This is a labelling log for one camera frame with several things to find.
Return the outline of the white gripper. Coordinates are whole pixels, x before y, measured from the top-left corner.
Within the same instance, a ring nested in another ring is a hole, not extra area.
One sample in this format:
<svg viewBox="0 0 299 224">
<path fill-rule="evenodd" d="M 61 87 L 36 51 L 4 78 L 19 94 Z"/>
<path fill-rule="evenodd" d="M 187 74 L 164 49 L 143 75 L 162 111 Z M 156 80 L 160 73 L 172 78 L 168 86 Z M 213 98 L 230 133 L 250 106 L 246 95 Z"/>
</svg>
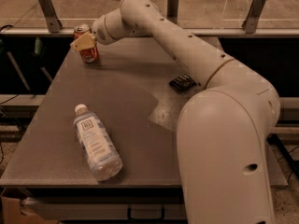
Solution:
<svg viewBox="0 0 299 224">
<path fill-rule="evenodd" d="M 92 33 L 84 33 L 75 39 L 70 47 L 76 51 L 91 49 L 96 46 L 96 40 L 103 44 L 109 45 L 117 41 L 114 35 L 116 23 L 113 15 L 103 15 L 97 19 L 92 25 Z"/>
</svg>

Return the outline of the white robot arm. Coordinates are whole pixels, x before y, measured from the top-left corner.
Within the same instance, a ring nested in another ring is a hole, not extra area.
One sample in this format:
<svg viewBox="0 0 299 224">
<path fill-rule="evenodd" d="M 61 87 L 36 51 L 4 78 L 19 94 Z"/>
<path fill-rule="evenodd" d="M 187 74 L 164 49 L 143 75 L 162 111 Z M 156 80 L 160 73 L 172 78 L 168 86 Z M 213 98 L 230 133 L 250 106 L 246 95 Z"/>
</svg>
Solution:
<svg viewBox="0 0 299 224">
<path fill-rule="evenodd" d="M 121 0 L 72 43 L 75 50 L 146 34 L 202 87 L 177 124 L 189 224 L 276 224 L 266 139 L 280 113 L 265 78 L 165 18 L 150 0 Z"/>
</svg>

